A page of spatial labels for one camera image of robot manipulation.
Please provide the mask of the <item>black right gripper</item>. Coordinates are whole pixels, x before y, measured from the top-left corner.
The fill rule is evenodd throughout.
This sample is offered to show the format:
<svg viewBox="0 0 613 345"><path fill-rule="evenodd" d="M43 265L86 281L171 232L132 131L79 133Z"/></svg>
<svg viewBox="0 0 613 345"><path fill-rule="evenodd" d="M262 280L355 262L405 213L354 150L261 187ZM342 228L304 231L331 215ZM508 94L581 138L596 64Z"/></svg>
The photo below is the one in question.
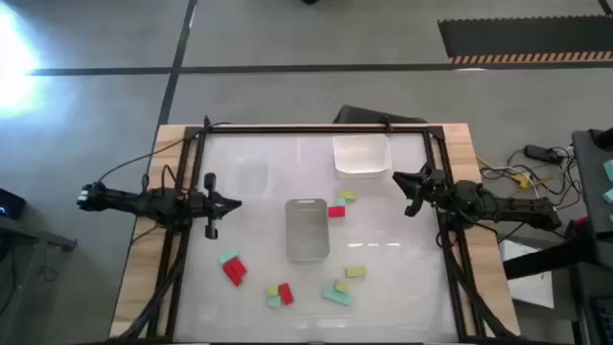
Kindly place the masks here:
<svg viewBox="0 0 613 345"><path fill-rule="evenodd" d="M446 212L452 211L452 201L444 171L425 164L420 172L394 172L392 178L402 191L415 191L420 188L411 198L411 204L406 207L405 216L414 217L424 202Z"/></svg>

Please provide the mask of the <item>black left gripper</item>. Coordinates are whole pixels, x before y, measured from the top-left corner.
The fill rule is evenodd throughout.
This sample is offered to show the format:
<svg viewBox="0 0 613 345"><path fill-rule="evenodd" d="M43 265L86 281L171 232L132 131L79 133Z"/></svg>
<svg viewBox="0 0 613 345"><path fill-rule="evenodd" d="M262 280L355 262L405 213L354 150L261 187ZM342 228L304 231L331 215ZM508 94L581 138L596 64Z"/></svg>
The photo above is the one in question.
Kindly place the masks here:
<svg viewBox="0 0 613 345"><path fill-rule="evenodd" d="M222 216L236 210L242 205L241 200L231 199L225 196L220 198L220 202L225 205L220 208L216 201L216 175L213 172L204 174L204 192L190 192L190 212L193 219L205 218L205 237L209 240L218 238L218 231L215 221L218 219L219 212Z"/></svg>

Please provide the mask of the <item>clear plastic bin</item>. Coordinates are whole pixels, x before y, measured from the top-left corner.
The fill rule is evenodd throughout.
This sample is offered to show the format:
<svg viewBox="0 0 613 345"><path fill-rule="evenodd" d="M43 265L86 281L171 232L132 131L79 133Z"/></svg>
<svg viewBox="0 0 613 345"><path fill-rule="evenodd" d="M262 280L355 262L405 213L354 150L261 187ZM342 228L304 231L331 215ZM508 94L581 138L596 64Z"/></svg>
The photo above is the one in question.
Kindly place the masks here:
<svg viewBox="0 0 613 345"><path fill-rule="evenodd" d="M238 161L238 187L241 196L262 196L267 193L269 162L263 157L246 156Z"/></svg>

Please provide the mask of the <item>white plastic bin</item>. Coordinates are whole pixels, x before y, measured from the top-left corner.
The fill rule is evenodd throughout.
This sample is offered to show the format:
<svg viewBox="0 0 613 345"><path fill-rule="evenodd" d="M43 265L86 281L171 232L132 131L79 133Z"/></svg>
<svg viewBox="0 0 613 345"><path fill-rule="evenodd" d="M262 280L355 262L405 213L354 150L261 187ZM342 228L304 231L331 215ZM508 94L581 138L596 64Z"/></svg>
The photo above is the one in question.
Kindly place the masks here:
<svg viewBox="0 0 613 345"><path fill-rule="evenodd" d="M392 168L388 138L383 134L332 138L336 176L341 179L378 178Z"/></svg>

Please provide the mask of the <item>black case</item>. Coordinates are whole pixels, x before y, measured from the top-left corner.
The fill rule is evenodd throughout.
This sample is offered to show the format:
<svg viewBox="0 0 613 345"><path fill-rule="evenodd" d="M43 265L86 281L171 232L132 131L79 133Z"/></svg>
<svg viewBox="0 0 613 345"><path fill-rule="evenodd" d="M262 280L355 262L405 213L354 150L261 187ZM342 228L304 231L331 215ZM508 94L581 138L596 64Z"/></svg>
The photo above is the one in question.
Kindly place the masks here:
<svg viewBox="0 0 613 345"><path fill-rule="evenodd" d="M426 121L419 117L404 117L351 105L343 105L332 122L334 124L426 124Z"/></svg>

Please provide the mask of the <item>black power adapter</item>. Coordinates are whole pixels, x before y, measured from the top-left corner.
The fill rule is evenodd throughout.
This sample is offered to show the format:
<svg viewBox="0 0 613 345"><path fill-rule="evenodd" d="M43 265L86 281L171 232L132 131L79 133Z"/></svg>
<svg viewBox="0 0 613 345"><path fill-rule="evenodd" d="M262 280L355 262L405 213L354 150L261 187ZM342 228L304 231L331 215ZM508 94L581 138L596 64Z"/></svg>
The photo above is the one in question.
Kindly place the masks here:
<svg viewBox="0 0 613 345"><path fill-rule="evenodd" d="M564 156L556 149L547 149L536 145L525 146L523 153L527 158L553 165L559 165L564 160Z"/></svg>

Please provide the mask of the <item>black diagonal strut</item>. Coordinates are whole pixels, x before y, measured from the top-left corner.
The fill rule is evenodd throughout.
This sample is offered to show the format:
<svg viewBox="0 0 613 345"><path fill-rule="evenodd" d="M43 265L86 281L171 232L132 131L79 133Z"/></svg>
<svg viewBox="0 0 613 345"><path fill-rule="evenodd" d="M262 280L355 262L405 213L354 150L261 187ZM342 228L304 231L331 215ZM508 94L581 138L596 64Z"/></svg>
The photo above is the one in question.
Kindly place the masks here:
<svg viewBox="0 0 613 345"><path fill-rule="evenodd" d="M595 244L587 239L573 239L558 245L503 262L508 280L533 276L580 263L594 264L598 259Z"/></svg>

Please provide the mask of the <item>white paper sheet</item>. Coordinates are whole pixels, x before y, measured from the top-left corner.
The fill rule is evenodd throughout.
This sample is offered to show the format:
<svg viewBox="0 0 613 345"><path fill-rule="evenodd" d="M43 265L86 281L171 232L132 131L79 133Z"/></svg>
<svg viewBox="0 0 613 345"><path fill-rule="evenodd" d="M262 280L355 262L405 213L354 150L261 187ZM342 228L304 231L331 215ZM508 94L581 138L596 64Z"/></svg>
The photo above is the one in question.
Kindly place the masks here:
<svg viewBox="0 0 613 345"><path fill-rule="evenodd" d="M509 240L503 240L499 244L499 249L504 261L537 252L536 248ZM547 309L555 307L551 271L523 278L508 279L508 286L513 300Z"/></svg>

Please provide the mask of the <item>dark side table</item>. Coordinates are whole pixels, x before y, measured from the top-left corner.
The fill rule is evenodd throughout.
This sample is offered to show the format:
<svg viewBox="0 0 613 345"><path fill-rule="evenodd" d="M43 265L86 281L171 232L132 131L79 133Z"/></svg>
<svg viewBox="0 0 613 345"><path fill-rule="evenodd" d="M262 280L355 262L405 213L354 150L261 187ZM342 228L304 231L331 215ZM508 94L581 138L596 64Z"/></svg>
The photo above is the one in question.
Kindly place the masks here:
<svg viewBox="0 0 613 345"><path fill-rule="evenodd" d="M576 130L572 133L583 200L590 218L597 262L613 269L613 205L602 195L613 189L602 164L613 159L613 127Z"/></svg>

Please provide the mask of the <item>black hazard-striped floor mat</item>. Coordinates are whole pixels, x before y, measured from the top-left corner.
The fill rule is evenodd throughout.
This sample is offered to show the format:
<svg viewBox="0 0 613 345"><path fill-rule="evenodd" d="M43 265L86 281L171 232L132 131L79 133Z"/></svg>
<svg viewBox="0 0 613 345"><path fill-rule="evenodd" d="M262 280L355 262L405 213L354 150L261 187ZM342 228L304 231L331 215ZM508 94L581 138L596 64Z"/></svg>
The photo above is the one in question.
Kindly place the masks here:
<svg viewBox="0 0 613 345"><path fill-rule="evenodd" d="M454 64L613 61L613 15L445 19Z"/></svg>

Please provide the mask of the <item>grey cart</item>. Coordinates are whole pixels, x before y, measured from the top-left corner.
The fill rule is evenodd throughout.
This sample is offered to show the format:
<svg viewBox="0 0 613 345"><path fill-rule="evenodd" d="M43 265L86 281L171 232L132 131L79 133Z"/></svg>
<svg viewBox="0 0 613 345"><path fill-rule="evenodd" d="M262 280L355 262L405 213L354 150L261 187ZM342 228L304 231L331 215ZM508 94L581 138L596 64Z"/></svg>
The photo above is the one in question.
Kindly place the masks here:
<svg viewBox="0 0 613 345"><path fill-rule="evenodd" d="M0 308L0 345L9 345L20 332L25 320L26 297L31 292L43 266L49 246L64 252L74 250L77 241L43 230L30 229L12 218L0 218L0 236L8 237L7 251L12 259L11 296L5 307Z"/></svg>

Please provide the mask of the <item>dark grey desk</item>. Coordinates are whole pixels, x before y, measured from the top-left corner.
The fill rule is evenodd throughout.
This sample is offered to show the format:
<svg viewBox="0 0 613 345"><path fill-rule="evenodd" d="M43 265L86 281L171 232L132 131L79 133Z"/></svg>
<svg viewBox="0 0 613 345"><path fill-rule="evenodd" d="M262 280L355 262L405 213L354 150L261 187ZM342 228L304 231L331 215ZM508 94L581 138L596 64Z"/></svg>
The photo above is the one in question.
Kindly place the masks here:
<svg viewBox="0 0 613 345"><path fill-rule="evenodd" d="M592 302L599 297L613 297L613 275L570 270L570 283L576 304L581 345L602 345L596 328Z"/></svg>

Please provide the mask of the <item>black device with blue light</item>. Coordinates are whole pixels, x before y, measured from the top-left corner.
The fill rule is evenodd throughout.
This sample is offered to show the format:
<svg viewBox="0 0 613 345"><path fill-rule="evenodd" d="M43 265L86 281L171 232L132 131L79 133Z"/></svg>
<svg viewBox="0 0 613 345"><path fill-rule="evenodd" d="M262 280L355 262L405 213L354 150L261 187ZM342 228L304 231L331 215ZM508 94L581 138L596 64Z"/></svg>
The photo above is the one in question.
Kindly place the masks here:
<svg viewBox="0 0 613 345"><path fill-rule="evenodd" d="M26 207L26 200L19 195L0 188L0 217L20 219Z"/></svg>

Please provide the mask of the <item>grey handled plastic bin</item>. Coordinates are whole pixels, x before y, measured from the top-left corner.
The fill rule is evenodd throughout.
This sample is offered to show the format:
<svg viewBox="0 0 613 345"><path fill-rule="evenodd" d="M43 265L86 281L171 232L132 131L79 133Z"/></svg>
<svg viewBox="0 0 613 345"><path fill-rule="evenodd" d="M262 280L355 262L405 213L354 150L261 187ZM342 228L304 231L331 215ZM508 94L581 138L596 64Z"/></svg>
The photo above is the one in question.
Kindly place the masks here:
<svg viewBox="0 0 613 345"><path fill-rule="evenodd" d="M328 257L328 204L321 198L290 199L284 206L286 255L293 262Z"/></svg>

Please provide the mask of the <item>black aluminium table frame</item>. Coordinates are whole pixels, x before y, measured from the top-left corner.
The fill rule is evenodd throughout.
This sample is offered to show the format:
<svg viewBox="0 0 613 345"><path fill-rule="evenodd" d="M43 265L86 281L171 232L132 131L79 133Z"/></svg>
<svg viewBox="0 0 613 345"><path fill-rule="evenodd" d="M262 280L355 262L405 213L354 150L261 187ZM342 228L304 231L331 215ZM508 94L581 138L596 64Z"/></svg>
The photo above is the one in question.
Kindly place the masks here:
<svg viewBox="0 0 613 345"><path fill-rule="evenodd" d="M242 201L218 224L218 238L205 237L205 220L194 222L185 240L179 290L160 313L172 321L176 342L456 342L481 320L459 286L451 285L443 251L436 245L439 221L423 207L408 218L406 198L393 171L415 172L434 159L437 129L406 126L389 133L392 168L378 178L336 176L332 138L385 134L380 126L218 126L205 140L183 149L178 133L159 137L149 168L153 185L201 187L216 175L219 192ZM239 195L238 161L269 162L265 195ZM346 215L330 218L326 259L293 262L286 255L284 206L290 199L321 198L336 206L350 191ZM235 287L217 257L236 249L247 269ZM347 278L345 268L363 265L365 277ZM352 305L322 296L325 285L344 281ZM267 305L267 289L289 283L291 305Z"/></svg>

